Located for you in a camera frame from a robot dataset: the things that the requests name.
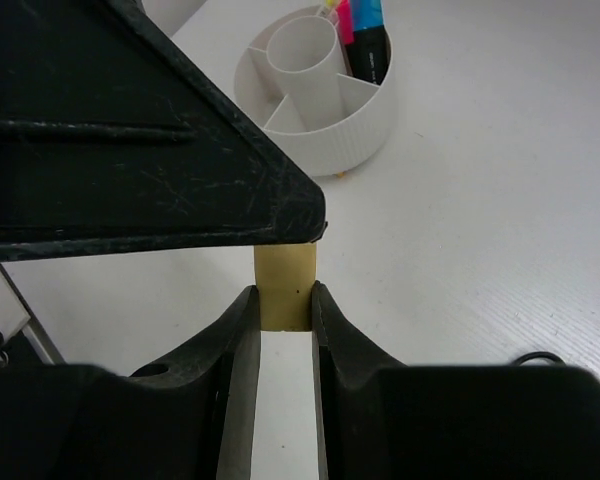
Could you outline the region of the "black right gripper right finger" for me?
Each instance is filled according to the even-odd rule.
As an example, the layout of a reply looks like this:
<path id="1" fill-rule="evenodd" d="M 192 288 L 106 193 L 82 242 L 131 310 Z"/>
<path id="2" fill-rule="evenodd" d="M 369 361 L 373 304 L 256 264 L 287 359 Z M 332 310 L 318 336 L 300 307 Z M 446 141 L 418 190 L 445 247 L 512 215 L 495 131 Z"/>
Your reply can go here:
<path id="1" fill-rule="evenodd" d="M 323 479 L 600 479 L 600 381 L 561 361 L 407 366 L 311 292 Z"/>

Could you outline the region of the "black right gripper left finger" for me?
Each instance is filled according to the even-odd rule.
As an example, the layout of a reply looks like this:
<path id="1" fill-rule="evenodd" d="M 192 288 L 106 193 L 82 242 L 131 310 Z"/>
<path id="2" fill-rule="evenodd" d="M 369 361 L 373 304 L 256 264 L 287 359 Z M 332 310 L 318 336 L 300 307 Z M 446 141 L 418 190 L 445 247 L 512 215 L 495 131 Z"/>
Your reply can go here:
<path id="1" fill-rule="evenodd" d="M 0 479 L 247 479 L 260 351 L 258 293 L 247 287 L 128 377 L 0 368 Z"/>

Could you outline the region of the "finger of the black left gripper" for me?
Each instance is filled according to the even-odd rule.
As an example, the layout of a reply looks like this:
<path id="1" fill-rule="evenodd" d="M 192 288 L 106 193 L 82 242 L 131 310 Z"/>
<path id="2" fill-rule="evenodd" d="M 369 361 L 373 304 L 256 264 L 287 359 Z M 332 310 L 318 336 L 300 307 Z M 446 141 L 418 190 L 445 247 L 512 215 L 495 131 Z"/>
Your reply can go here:
<path id="1" fill-rule="evenodd" d="M 0 1 L 0 262 L 304 244 L 321 188 L 136 1 Z"/>

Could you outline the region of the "tan eraser block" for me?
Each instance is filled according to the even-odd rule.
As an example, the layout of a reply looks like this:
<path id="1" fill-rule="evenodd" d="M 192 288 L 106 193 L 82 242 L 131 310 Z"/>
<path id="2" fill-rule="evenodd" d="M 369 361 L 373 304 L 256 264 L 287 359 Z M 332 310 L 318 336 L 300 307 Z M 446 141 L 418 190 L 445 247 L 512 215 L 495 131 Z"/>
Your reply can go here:
<path id="1" fill-rule="evenodd" d="M 268 332 L 309 332 L 317 244 L 254 247 L 260 325 Z"/>

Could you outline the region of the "yellow clear pen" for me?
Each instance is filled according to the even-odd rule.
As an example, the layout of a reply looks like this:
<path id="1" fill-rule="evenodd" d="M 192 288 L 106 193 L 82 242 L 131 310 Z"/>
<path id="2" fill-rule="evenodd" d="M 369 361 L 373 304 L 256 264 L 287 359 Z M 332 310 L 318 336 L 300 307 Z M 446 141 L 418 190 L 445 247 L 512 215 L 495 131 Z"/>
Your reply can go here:
<path id="1" fill-rule="evenodd" d="M 318 16 L 329 17 L 335 13 L 335 8 L 338 6 L 338 0 L 324 0 L 317 11 Z"/>

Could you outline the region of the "pink black highlighter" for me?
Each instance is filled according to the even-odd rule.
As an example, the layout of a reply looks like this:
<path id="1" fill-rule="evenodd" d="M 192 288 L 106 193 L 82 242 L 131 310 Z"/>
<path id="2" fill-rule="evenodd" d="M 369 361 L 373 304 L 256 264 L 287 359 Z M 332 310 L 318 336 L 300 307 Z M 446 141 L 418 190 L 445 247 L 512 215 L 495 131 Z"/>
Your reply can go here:
<path id="1" fill-rule="evenodd" d="M 340 43 L 345 55 L 345 61 L 348 74 L 353 75 L 353 60 L 351 57 L 351 48 L 354 44 L 353 18 L 349 0 L 337 1 L 334 10 L 337 16 L 337 28 Z"/>

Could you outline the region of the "blue black highlighter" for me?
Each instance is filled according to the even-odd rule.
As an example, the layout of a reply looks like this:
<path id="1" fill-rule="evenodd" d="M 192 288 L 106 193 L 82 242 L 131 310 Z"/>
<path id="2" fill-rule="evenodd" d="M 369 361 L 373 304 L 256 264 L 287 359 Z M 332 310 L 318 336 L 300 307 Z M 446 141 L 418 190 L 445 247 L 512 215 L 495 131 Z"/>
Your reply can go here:
<path id="1" fill-rule="evenodd" d="M 353 76 L 381 85 L 389 66 L 381 0 L 350 2 L 353 43 L 347 48 Z"/>

